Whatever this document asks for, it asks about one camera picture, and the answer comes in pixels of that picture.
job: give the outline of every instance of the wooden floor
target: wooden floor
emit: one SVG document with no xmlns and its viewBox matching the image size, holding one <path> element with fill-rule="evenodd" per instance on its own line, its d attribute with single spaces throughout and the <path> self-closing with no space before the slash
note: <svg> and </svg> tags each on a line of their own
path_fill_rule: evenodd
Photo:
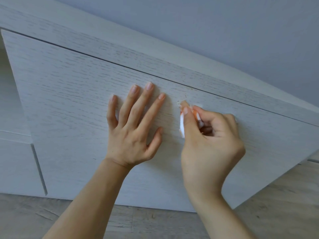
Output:
<svg viewBox="0 0 319 239">
<path fill-rule="evenodd" d="M 0 194 L 0 238 L 41 238 L 67 200 Z M 305 162 L 235 209 L 258 238 L 319 238 L 319 164 Z M 208 238 L 196 213 L 116 205 L 105 238 Z"/>
</svg>

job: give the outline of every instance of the forearm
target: forearm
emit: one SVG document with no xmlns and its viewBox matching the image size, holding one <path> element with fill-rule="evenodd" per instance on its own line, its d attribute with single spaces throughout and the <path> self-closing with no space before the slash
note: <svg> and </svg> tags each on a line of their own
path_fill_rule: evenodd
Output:
<svg viewBox="0 0 319 239">
<path fill-rule="evenodd" d="M 91 180 L 44 238 L 103 238 L 113 205 L 129 170 L 103 160 Z"/>
<path fill-rule="evenodd" d="M 237 217 L 222 195 L 207 199 L 191 199 L 211 238 L 256 238 Z"/>
</svg>

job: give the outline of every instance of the hand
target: hand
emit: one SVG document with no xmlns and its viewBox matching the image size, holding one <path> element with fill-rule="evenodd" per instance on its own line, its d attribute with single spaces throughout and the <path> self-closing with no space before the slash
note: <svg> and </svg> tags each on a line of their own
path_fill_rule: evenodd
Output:
<svg viewBox="0 0 319 239">
<path fill-rule="evenodd" d="M 205 124 L 200 131 L 186 102 L 181 103 L 181 109 L 185 129 L 181 154 L 185 188 L 191 200 L 220 197 L 227 175 L 245 155 L 235 118 L 194 106 Z"/>
<path fill-rule="evenodd" d="M 156 154 L 162 143 L 163 128 L 159 127 L 150 144 L 146 144 L 149 129 L 165 100 L 161 93 L 140 121 L 144 108 L 152 96 L 154 85 L 148 83 L 138 98 L 140 87 L 132 86 L 119 113 L 115 117 L 117 96 L 113 96 L 108 104 L 107 122 L 109 126 L 107 160 L 112 160 L 128 169 L 144 161 L 150 160 Z"/>
</svg>

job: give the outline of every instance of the blue-gray wall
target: blue-gray wall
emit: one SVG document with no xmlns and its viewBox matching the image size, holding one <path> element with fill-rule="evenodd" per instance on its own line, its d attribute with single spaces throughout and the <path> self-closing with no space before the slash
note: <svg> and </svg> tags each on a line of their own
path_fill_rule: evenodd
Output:
<svg viewBox="0 0 319 239">
<path fill-rule="evenodd" d="M 58 0 L 319 106 L 319 0 Z"/>
</svg>

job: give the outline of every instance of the person's left hand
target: person's left hand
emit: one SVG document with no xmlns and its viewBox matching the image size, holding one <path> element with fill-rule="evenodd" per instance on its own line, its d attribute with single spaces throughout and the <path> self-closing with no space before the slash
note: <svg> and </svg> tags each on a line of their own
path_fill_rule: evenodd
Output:
<svg viewBox="0 0 319 239">
<path fill-rule="evenodd" d="M 165 100 L 161 93 L 140 121 L 144 108 L 152 96 L 154 85 L 148 83 L 138 98 L 140 87 L 132 86 L 119 113 L 115 116 L 117 96 L 113 95 L 108 104 L 107 122 L 109 126 L 107 155 L 110 159 L 128 169 L 144 161 L 150 160 L 156 154 L 162 143 L 163 128 L 159 127 L 150 144 L 146 144 L 149 129 Z"/>
</svg>

